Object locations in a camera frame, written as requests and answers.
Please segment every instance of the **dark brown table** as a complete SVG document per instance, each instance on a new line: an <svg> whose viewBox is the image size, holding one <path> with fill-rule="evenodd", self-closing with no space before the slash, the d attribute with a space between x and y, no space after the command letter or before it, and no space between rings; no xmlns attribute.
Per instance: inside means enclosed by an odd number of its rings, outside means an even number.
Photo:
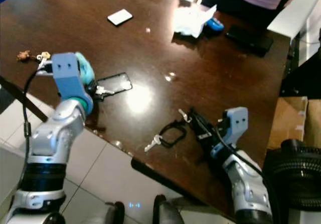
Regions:
<svg viewBox="0 0 321 224"><path fill-rule="evenodd" d="M177 110L194 106L212 122L223 110L249 109L249 129L238 146L262 165L279 95L289 38L274 39L265 57L224 36L198 40L174 35L174 10L183 0L8 0L1 4L0 73L23 87L34 63L16 61L19 51L37 54L82 52L96 78L126 72L133 89L95 106L87 127L145 163L195 198L231 213L224 185L201 161L202 149L193 133L171 149L144 147L163 126L179 119ZM106 20L122 8L133 19L119 27ZM232 16L216 13L225 24L252 28ZM177 79L165 80L174 72ZM30 93L56 106L57 89L50 77L34 80Z"/></svg>

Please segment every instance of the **black phone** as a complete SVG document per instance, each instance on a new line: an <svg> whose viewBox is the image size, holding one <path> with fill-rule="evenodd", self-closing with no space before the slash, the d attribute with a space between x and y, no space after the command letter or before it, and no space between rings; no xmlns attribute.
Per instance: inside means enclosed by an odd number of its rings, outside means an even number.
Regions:
<svg viewBox="0 0 321 224"><path fill-rule="evenodd" d="M265 36L258 36L252 32L247 31L238 26L231 26L228 32L225 34L228 38L231 38L237 42L240 42L246 46L251 47L259 55L264 56L268 52L273 44L273 39Z"/></svg>

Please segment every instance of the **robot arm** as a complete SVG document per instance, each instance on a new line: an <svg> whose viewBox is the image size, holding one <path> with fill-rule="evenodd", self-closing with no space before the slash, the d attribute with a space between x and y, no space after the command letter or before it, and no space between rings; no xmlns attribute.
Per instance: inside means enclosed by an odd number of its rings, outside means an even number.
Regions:
<svg viewBox="0 0 321 224"><path fill-rule="evenodd" d="M52 59L63 101L31 137L28 164L7 215L8 224L65 223L59 208L66 198L63 183L70 148L83 131L93 104L85 92L76 55L56 54Z"/></svg>
<svg viewBox="0 0 321 224"><path fill-rule="evenodd" d="M194 109L189 113L189 117L192 118L192 128L207 158L223 168L230 179L237 224L273 223L268 192L262 177L225 148L217 135L218 131L220 136L223 136L223 141L235 150L237 140L248 128L247 108L226 110L216 128ZM260 170L244 151L237 150L236 153Z"/></svg>

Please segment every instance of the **black wire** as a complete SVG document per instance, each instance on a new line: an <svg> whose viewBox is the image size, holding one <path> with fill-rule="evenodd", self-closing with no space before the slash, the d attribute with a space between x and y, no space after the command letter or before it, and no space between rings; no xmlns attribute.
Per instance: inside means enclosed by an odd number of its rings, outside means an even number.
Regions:
<svg viewBox="0 0 321 224"><path fill-rule="evenodd" d="M17 185L17 189L20 188L21 186L21 182L22 182L22 179L24 178L24 174L25 174L25 171L26 171L26 168L27 168L27 164L28 164L28 155L29 155L29 151L30 151L30 139L29 139L29 135L31 134L30 133L30 123L28 122L28 116L27 116L27 109L26 109L26 102L27 102L27 92L28 92L28 89L29 89L29 86L31 84L31 81L35 78L37 72L39 71L43 71L45 70L44 68L40 68L36 71L34 71L30 77L28 78L26 84L25 84L25 87L24 87L24 99L23 99L23 104L22 104L22 110L23 110L23 113L24 113L24 129L25 129L25 138L26 138L26 152L25 152L25 161L24 161L24 166L23 166L23 169L22 169L22 172L21 172L21 175L20 175L20 179L19 179L19 182L18 182L18 185Z"/></svg>
<svg viewBox="0 0 321 224"><path fill-rule="evenodd" d="M228 151L230 151L233 155L235 155L237 158L239 158L240 160L242 160L245 164L247 164L248 166L250 166L253 170L255 170L263 179L265 185L266 185L266 188L267 188L267 191L269 192L269 196L271 197L270 198L270 201L273 200L273 204L274 204L274 213L273 214L276 214L276 216L273 215L273 219L274 220L277 220L278 224L281 224L281 216L280 216L280 207L279 207L279 204L278 204L278 200L277 200L277 196L276 196L276 193L274 191L274 188L272 186L272 184L270 183L268 177L266 175L264 175L262 173L261 170L259 170L257 167L255 167L252 163L250 163L248 160L246 160L245 158L243 158L242 156L240 156L236 151L235 149L233 149L231 146L227 145L225 143L225 141L223 140L222 136L220 135L220 132L218 130L217 127L215 127L215 132L217 134L217 136L219 137L222 145L224 145L225 148L227 148Z"/></svg>

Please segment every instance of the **black strap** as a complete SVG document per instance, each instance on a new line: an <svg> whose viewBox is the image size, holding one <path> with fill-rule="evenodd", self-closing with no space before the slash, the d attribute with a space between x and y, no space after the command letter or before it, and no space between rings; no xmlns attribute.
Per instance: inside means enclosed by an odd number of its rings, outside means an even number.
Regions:
<svg viewBox="0 0 321 224"><path fill-rule="evenodd" d="M163 136L163 134L170 129L177 129L182 132L182 135L179 136L173 142L168 142L168 141L164 140L163 138L160 138L160 142L162 143L162 145L165 146L166 148L170 148L170 147L174 146L175 144L177 144L182 139L184 139L187 134L187 131L184 128L185 124L186 124L185 120L181 120L181 121L174 120L173 122L169 123L164 128L162 128L162 130L159 133L160 136Z"/></svg>

